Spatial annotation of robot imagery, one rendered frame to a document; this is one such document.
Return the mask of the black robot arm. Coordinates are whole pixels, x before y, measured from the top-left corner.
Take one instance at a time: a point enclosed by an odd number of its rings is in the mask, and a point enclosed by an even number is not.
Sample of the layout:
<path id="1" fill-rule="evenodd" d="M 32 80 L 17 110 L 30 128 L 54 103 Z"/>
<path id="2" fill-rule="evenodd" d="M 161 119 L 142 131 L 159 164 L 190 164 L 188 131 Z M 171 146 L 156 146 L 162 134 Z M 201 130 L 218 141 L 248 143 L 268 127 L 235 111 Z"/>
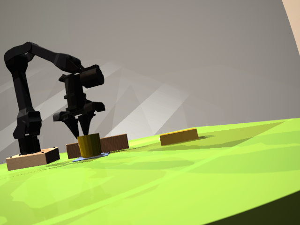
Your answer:
<path id="1" fill-rule="evenodd" d="M 32 61 L 35 55 L 54 63 L 60 70 L 71 73 L 68 75 L 62 74 L 59 78 L 60 82 L 65 83 L 66 92 L 83 90 L 83 86 L 85 88 L 99 86 L 105 82 L 99 65 L 95 64 L 85 68 L 76 57 L 69 54 L 52 52 L 32 42 L 13 47 L 5 52 L 4 61 L 12 74 L 19 108 L 16 118 L 17 127 L 13 132 L 13 137 L 18 139 L 19 142 L 19 156 L 41 151 L 37 137 L 40 135 L 42 125 L 41 115 L 40 111 L 35 111 L 32 107 L 26 77 L 28 62 Z M 79 74 L 75 75 L 76 73 Z"/>

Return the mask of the light brown wooden plank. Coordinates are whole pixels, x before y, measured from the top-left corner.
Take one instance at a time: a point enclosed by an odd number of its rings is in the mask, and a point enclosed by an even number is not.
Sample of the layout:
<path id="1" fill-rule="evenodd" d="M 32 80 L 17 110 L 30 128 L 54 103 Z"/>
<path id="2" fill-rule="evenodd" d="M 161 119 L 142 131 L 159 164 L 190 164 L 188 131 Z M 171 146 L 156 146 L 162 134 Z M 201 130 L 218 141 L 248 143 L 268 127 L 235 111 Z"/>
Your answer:
<path id="1" fill-rule="evenodd" d="M 129 148 L 127 134 L 100 138 L 101 153 L 112 152 Z M 68 159 L 82 157 L 79 144 L 66 144 Z"/>

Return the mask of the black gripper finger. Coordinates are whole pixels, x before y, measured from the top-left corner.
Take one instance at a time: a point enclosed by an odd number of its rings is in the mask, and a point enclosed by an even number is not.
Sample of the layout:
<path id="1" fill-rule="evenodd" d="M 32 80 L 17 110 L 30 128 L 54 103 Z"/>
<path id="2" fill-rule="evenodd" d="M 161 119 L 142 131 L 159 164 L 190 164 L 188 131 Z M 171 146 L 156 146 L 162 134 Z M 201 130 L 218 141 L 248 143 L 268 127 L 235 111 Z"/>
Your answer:
<path id="1" fill-rule="evenodd" d="M 79 121 L 79 119 L 62 120 L 62 122 L 64 122 L 67 125 L 67 127 L 70 129 L 70 131 L 73 133 L 73 135 L 75 136 L 76 139 L 79 136 L 79 130 L 78 130 L 78 124 L 77 124 L 78 121 Z"/>
<path id="2" fill-rule="evenodd" d="M 96 114 L 83 114 L 78 116 L 82 131 L 84 135 L 88 135 L 90 128 L 90 121 Z"/>

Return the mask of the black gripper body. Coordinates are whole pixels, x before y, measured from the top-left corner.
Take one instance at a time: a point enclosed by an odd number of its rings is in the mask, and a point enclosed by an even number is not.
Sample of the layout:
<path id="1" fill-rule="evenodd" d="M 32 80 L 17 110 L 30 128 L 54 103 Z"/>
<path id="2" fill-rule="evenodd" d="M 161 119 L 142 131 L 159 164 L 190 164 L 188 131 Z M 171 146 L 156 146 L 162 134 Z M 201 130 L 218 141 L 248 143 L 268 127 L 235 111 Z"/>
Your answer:
<path id="1" fill-rule="evenodd" d="M 75 119 L 80 114 L 94 114 L 94 111 L 105 111 L 105 105 L 102 102 L 85 103 L 86 94 L 83 90 L 71 90 L 66 92 L 64 99 L 67 99 L 66 112 L 57 112 L 53 115 L 53 121 L 62 121 L 65 119 Z"/>

